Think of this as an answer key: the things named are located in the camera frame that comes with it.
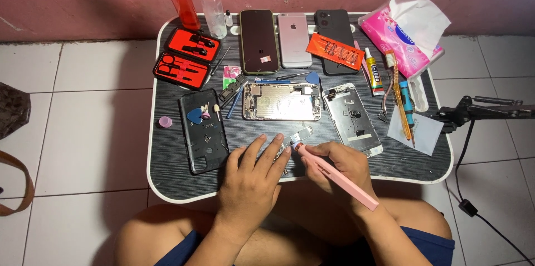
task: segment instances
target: bag strap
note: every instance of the bag strap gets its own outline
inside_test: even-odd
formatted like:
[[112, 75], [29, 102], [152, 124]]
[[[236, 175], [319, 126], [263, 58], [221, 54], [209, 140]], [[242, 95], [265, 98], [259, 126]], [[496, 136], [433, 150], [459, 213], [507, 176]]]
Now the bag strap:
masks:
[[27, 207], [29, 207], [30, 203], [33, 201], [35, 191], [33, 188], [33, 182], [31, 181], [30, 173], [28, 172], [26, 166], [24, 166], [24, 164], [20, 160], [3, 151], [0, 151], [0, 163], [8, 164], [23, 171], [24, 176], [26, 177], [26, 191], [24, 192], [24, 198], [23, 201], [20, 203], [20, 206], [16, 210], [12, 210], [3, 204], [0, 204], [0, 216], [9, 216], [11, 214], [15, 214], [16, 212], [23, 211]]

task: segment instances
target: white paper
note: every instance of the white paper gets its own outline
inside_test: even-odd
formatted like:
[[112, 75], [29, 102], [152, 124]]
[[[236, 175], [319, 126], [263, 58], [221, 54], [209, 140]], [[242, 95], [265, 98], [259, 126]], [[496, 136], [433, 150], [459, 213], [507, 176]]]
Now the white paper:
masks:
[[[412, 127], [414, 133], [414, 149], [431, 156], [444, 123], [424, 117], [417, 113], [412, 114], [412, 120], [414, 120], [414, 127]], [[388, 126], [387, 136], [406, 146], [412, 147], [412, 140], [408, 141], [403, 132], [400, 112], [397, 105], [394, 105], [394, 111], [392, 112], [392, 118], [390, 119], [390, 126]]]
[[429, 58], [444, 30], [451, 24], [430, 0], [390, 0], [390, 17]]

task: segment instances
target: pink tissue package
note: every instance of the pink tissue package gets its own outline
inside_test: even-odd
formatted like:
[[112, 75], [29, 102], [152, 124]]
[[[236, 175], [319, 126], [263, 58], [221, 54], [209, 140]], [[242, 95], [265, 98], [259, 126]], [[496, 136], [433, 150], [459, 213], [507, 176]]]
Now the pink tissue package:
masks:
[[388, 16], [389, 13], [390, 8], [386, 3], [378, 10], [359, 18], [358, 23], [383, 54], [387, 50], [394, 50], [399, 71], [405, 78], [418, 78], [422, 71], [444, 54], [444, 50], [437, 45], [429, 60], [401, 27]]

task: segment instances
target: dark green smartphone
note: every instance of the dark green smartphone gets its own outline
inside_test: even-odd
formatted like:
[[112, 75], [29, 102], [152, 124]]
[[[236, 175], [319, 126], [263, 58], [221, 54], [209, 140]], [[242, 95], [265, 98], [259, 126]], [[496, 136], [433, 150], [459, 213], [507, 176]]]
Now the dark green smartphone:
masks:
[[279, 52], [271, 10], [240, 12], [241, 54], [246, 75], [279, 71]]

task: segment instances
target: black phone case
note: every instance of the black phone case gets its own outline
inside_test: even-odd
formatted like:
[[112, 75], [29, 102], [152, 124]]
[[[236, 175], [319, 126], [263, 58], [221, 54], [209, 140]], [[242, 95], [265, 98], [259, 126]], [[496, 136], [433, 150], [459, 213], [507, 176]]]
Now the black phone case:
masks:
[[[261, 11], [256, 17], [255, 11]], [[266, 75], [279, 71], [279, 51], [277, 49], [277, 37], [275, 37], [275, 21], [270, 10], [244, 10], [240, 12], [240, 26], [246, 25], [245, 37], [241, 33], [241, 50], [243, 57], [244, 73], [246, 75]], [[261, 57], [269, 56], [271, 61], [261, 62]]]
[[[328, 16], [322, 17], [322, 13], [328, 14]], [[316, 21], [318, 34], [355, 47], [346, 10], [317, 10], [316, 14], [314, 14], [314, 20]], [[350, 75], [358, 72], [323, 58], [322, 62], [323, 71], [326, 75]]]
[[[192, 124], [186, 115], [206, 103], [209, 103], [210, 119], [203, 120], [199, 125]], [[188, 147], [189, 168], [193, 174], [223, 167], [229, 154], [223, 122], [218, 121], [217, 114], [213, 112], [213, 106], [216, 104], [219, 105], [219, 102], [214, 89], [188, 93], [179, 99]]]

